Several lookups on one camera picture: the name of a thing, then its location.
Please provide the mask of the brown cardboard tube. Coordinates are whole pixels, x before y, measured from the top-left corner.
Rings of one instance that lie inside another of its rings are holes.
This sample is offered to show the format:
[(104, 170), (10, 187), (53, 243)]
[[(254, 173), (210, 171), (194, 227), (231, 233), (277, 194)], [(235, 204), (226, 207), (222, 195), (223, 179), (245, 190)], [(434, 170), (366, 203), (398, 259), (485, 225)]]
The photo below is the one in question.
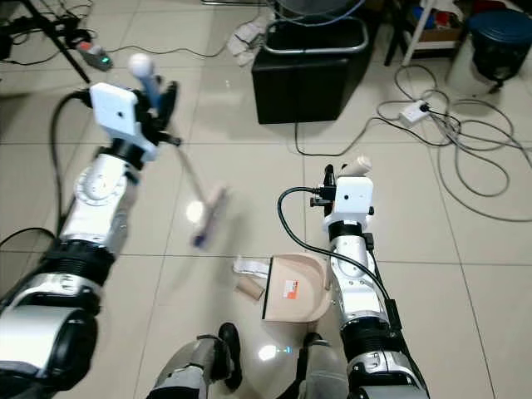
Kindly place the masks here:
[(265, 288), (255, 278), (248, 277), (237, 278), (236, 289), (252, 301), (261, 300), (265, 293)]

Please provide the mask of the black tripod legs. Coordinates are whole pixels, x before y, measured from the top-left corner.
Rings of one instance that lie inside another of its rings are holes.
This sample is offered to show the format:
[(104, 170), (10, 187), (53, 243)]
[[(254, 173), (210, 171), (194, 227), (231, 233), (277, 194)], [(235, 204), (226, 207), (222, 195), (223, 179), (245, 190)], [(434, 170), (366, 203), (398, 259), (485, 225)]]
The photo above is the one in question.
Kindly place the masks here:
[(1, 33), (12, 41), (19, 35), (41, 32), (61, 51), (94, 42), (94, 35), (81, 27), (82, 19), (72, 12), (48, 16), (32, 0), (0, 0), (0, 13)]

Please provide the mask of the dark blue round bin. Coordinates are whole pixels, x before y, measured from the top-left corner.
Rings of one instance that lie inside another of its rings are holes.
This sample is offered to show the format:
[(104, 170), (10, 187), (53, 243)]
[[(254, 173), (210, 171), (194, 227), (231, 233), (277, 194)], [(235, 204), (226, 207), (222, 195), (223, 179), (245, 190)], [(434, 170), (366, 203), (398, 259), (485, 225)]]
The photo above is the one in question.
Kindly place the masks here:
[(477, 12), (468, 31), (475, 72), (491, 83), (491, 91), (500, 90), (532, 49), (532, 17), (509, 8)]

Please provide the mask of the grey adapter with green light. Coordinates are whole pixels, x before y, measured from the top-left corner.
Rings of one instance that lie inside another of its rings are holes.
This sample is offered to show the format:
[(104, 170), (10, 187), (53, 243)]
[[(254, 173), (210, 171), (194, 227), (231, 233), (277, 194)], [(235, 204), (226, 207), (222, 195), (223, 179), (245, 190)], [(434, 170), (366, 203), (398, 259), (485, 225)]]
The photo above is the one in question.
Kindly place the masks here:
[(113, 68), (113, 61), (109, 53), (102, 46), (98, 45), (98, 43), (79, 42), (75, 46), (75, 49), (88, 66), (100, 71), (109, 71)]

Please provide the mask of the broom with white-tipped handle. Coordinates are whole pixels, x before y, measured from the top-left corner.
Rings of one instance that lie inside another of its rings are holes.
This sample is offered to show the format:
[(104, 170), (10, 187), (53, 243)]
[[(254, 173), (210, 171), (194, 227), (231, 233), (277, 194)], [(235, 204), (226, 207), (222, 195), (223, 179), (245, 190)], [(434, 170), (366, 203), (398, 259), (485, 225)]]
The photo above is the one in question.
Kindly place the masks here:
[[(143, 85), (143, 92), (149, 103), (150, 111), (162, 110), (162, 91), (171, 81), (164, 82), (162, 76), (156, 75), (153, 58), (145, 53), (134, 53), (133, 56), (129, 57), (128, 67), (130, 74)], [(170, 133), (178, 136), (171, 125)], [(189, 180), (190, 187), (198, 198), (199, 213), (191, 220), (196, 225), (196, 229), (191, 235), (191, 246), (196, 249), (206, 249), (216, 224), (223, 215), (224, 207), (229, 198), (229, 187), (220, 184), (216, 189), (206, 190), (200, 175), (191, 163), (189, 153), (183, 148), (183, 143), (182, 140), (182, 145), (178, 145), (178, 147), (172, 145), (172, 147), (175, 148), (176, 156), (179, 157), (186, 174), (189, 175), (187, 180)]]

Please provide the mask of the brown cardboard box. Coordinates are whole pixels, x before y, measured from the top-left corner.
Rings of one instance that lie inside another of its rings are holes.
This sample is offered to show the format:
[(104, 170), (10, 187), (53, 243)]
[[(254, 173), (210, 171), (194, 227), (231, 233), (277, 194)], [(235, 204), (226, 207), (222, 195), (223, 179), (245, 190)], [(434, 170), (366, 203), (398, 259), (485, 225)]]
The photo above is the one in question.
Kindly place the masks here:
[(460, 0), (434, 0), (430, 14), (423, 23), (419, 43), (442, 45), (456, 43), (466, 27), (467, 15)]

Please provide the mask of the robot leg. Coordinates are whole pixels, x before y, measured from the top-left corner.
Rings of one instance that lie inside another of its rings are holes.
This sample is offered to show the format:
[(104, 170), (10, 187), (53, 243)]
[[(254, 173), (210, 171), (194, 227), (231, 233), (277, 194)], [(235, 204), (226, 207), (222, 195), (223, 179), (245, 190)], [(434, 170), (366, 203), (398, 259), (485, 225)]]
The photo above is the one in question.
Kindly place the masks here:
[(304, 339), (297, 362), (296, 399), (348, 399), (348, 362), (322, 335)]
[(145, 399), (208, 399), (210, 385), (223, 381), (235, 392), (243, 383), (242, 345), (236, 324), (197, 336), (170, 358)]

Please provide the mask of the robot right leg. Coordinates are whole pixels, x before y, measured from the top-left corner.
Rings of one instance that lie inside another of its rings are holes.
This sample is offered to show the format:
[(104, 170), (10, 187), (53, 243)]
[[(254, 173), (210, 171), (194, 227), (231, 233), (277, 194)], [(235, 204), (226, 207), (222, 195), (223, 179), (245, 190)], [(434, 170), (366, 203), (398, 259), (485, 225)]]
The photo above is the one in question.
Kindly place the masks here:
[(322, 335), (304, 339), (297, 362), (296, 399), (348, 399), (348, 362)]

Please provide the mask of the robot left leg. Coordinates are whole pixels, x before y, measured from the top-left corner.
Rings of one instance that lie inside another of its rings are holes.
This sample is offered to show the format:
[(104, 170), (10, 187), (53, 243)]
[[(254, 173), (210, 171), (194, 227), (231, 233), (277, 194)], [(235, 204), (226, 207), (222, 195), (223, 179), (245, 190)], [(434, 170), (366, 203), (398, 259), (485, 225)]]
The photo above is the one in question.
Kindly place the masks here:
[(145, 399), (208, 399), (210, 385), (223, 381), (235, 392), (243, 383), (242, 345), (236, 324), (197, 336), (170, 358)]

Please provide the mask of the white crumpled cloth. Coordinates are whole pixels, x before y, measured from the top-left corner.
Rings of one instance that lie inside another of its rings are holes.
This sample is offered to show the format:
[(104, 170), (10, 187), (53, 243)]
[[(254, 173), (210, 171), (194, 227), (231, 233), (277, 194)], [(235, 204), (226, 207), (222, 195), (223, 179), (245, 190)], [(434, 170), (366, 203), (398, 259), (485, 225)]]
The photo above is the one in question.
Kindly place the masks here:
[(225, 42), (225, 49), (234, 57), (234, 61), (239, 67), (249, 66), (263, 48), (266, 41), (266, 31), (269, 24), (274, 22), (276, 17), (269, 12), (266, 15), (255, 17), (250, 22), (245, 22), (236, 27)]

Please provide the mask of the beige dustpan with long handle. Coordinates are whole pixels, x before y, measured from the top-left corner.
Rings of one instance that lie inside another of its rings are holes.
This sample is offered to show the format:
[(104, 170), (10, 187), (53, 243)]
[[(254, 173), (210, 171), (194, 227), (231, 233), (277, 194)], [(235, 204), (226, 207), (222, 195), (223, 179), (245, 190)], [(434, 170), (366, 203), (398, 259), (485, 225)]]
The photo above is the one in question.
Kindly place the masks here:
[[(358, 156), (335, 172), (368, 176), (372, 164)], [(338, 307), (341, 322), (358, 317), (387, 318), (377, 283), (376, 265), (370, 256), (368, 231), (355, 224), (332, 224), (327, 259), (314, 254), (290, 252), (270, 259), (263, 320), (283, 323), (314, 323), (331, 307)]]

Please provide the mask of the white stand leg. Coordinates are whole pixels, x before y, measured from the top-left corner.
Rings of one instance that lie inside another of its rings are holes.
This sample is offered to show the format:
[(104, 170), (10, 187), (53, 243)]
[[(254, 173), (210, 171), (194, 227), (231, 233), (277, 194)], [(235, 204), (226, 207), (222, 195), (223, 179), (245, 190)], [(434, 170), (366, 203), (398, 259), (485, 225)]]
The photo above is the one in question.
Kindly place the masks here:
[(414, 54), (421, 45), (421, 37), (423, 31), (425, 31), (426, 22), (428, 22), (429, 16), (432, 15), (434, 8), (436, 8), (437, 3), (439, 2), (440, 0), (418, 0), (418, 5), (421, 7), (421, 15), (419, 15), (414, 23), (414, 30), (411, 32), (409, 46), (406, 47), (404, 56), (400, 62), (402, 67), (406, 67), (411, 63), (411, 60), (413, 60)]

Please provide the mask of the black box with chrome rail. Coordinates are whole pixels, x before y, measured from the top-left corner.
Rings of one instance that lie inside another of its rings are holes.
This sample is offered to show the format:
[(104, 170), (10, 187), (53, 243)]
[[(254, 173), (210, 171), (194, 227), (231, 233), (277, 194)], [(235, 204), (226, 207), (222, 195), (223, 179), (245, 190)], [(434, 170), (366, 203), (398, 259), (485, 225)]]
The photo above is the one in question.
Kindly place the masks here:
[(376, 33), (357, 17), (270, 23), (251, 69), (258, 123), (335, 121), (362, 82)]

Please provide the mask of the white power strip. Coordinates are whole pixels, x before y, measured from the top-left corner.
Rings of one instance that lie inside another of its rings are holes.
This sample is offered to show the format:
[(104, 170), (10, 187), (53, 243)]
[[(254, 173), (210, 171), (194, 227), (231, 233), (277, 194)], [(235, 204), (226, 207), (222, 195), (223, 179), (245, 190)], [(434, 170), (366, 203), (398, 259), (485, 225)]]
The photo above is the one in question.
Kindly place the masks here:
[(411, 126), (417, 126), (419, 122), (430, 116), (430, 114), (430, 104), (426, 100), (417, 100), (403, 107), (399, 113), (399, 121), (407, 128), (411, 128)]

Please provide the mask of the white crumpled paper scrap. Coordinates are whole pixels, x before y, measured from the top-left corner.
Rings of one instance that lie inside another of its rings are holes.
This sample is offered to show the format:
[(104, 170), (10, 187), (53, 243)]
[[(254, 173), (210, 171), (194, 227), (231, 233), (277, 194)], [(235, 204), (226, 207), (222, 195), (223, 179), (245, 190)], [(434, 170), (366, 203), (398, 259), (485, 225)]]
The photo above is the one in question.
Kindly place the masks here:
[(232, 269), (233, 273), (247, 274), (247, 276), (254, 276), (256, 278), (268, 278), (270, 265), (269, 262), (262, 261), (262, 259), (237, 256), (233, 262)]

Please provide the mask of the round fan guard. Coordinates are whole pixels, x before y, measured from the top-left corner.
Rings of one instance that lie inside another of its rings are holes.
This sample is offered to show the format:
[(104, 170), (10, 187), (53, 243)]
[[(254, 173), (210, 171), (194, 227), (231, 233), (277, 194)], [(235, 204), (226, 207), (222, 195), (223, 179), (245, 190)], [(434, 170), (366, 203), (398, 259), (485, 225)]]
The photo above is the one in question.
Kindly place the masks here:
[(282, 19), (326, 24), (353, 14), (366, 0), (270, 0)]

